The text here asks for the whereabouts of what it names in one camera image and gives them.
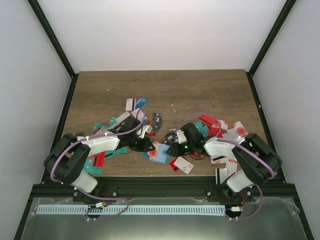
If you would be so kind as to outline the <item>white floral card front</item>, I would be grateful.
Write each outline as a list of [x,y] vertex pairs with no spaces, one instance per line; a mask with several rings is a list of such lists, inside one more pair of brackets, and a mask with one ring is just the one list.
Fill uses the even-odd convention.
[[182,156],[178,157],[175,162],[173,163],[178,169],[183,171],[185,174],[189,174],[193,169],[194,165],[188,162]]

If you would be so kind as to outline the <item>blue leather card holder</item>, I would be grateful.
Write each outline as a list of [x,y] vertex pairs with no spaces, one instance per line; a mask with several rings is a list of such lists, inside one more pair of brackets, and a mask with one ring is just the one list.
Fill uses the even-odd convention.
[[171,156],[167,154],[167,150],[169,149],[169,147],[170,147],[169,145],[161,143],[160,148],[155,157],[149,156],[147,152],[141,152],[140,156],[142,156],[143,158],[151,162],[167,165],[171,158]]

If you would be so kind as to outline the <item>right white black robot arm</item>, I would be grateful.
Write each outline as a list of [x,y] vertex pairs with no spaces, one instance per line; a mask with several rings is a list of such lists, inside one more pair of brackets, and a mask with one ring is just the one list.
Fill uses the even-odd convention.
[[257,134],[225,139],[214,135],[204,137],[193,123],[187,123],[175,130],[174,141],[166,153],[172,157],[182,157],[197,153],[206,157],[222,156],[236,159],[241,170],[231,174],[220,184],[223,198],[229,202],[236,200],[243,189],[257,185],[275,177],[282,160]]

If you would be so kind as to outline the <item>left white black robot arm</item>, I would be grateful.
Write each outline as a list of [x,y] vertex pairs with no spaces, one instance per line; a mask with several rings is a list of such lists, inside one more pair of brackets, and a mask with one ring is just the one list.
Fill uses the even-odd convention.
[[130,148],[135,152],[149,152],[155,146],[148,136],[151,125],[130,116],[114,127],[91,136],[65,134],[44,160],[44,167],[54,182],[71,185],[84,192],[89,201],[97,202],[102,196],[98,181],[84,171],[86,160],[94,155]]

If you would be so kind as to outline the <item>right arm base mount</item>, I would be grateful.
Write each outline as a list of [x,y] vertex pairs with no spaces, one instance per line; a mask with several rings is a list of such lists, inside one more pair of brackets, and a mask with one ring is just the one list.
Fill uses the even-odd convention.
[[243,200],[245,202],[252,202],[253,198],[246,193],[233,192],[227,186],[212,184],[205,188],[207,200],[209,202],[219,202],[220,204],[239,204]]

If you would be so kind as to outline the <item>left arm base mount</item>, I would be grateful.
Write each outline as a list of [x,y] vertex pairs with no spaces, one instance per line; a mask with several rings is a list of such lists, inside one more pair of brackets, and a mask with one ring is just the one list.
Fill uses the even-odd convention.
[[98,184],[90,193],[76,186],[73,186],[73,188],[76,192],[76,195],[73,197],[75,202],[95,203],[101,202],[100,198],[115,198],[118,195],[118,188],[111,185]]

